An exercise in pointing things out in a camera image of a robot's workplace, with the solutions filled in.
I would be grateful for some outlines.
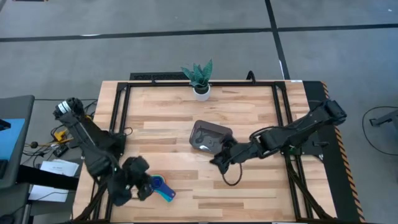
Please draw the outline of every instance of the green leaves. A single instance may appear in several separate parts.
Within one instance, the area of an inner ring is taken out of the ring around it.
[[[191,80],[191,86],[196,88],[204,88],[208,86],[208,81],[213,71],[213,61],[210,60],[203,70],[201,69],[200,65],[195,63],[193,64],[193,72],[183,67],[181,67],[181,70]]]

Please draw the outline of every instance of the yellow-black striped tape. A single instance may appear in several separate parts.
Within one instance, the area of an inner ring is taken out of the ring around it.
[[[322,85],[323,85],[323,90],[325,92],[325,96],[327,99],[329,99],[328,87],[326,86],[326,84],[324,82],[322,82]],[[335,133],[336,133],[336,138],[337,138],[337,142],[338,142],[340,153],[341,153],[341,158],[343,159],[343,164],[346,167],[347,179],[349,181],[349,186],[351,187],[351,191],[352,191],[352,194],[354,197],[354,202],[356,205],[356,210],[359,215],[359,220],[361,222],[365,222],[365,218],[364,218],[362,207],[361,207],[361,202],[359,201],[359,198],[358,198],[358,191],[356,190],[353,175],[351,173],[351,169],[349,168],[347,153],[346,153],[346,150],[343,145],[343,138],[341,137],[340,130],[337,127],[335,127]]]

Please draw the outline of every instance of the gray floor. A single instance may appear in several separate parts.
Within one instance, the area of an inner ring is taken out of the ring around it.
[[[394,0],[271,2],[279,27],[398,21]],[[270,27],[264,1],[7,1],[0,12],[0,37],[241,27]],[[340,129],[366,220],[396,223],[398,157],[370,147],[361,117],[373,106],[398,106],[398,29],[285,32],[280,39],[291,79],[325,81],[330,96],[348,113]],[[96,98],[103,80],[127,80],[130,72],[178,71],[210,58],[217,79],[244,78],[248,70],[258,79],[282,79],[271,33],[16,42],[0,43],[0,96]],[[55,104],[35,103],[28,141],[50,140],[49,131],[58,124],[52,116]],[[388,111],[377,110],[369,118]],[[366,131],[380,149],[398,153],[397,131],[389,124],[373,128],[366,123]],[[79,156],[69,151],[65,158]],[[35,222],[68,216],[64,211]]]

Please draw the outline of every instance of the white pot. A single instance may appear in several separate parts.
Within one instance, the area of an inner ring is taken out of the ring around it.
[[[197,101],[206,101],[210,97],[210,86],[205,94],[197,93],[195,91],[195,88],[192,88],[192,90],[193,90],[193,94],[195,95],[195,98],[197,99]]]

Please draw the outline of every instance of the wooden table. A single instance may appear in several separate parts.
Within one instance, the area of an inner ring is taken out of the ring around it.
[[[99,94],[94,122],[105,130],[111,120],[116,85],[113,81],[103,82]],[[293,119],[298,119],[309,111],[303,83],[286,82],[286,87]],[[122,93],[119,117],[123,98]],[[281,94],[279,98],[284,112]],[[241,142],[247,142],[257,129],[277,125],[270,87],[213,86],[206,102],[195,101],[190,87],[134,87],[129,100],[126,127],[133,132],[127,137],[120,164],[127,157],[143,156],[150,164],[148,173],[163,175],[177,195],[170,203],[153,194],[144,202],[130,200],[122,207],[113,207],[112,222],[295,220],[285,162],[280,154],[246,161],[242,181],[230,187],[223,182],[217,167],[209,163],[211,154],[193,149],[188,142],[198,119],[231,128]],[[313,156],[302,156],[302,160],[310,192],[335,217],[324,165]],[[239,167],[231,166],[226,179],[234,182],[238,175]],[[73,205],[75,216],[90,202],[92,186],[93,181],[83,167]],[[104,195],[100,218],[104,217],[106,198]],[[305,216],[302,200],[300,204]]]

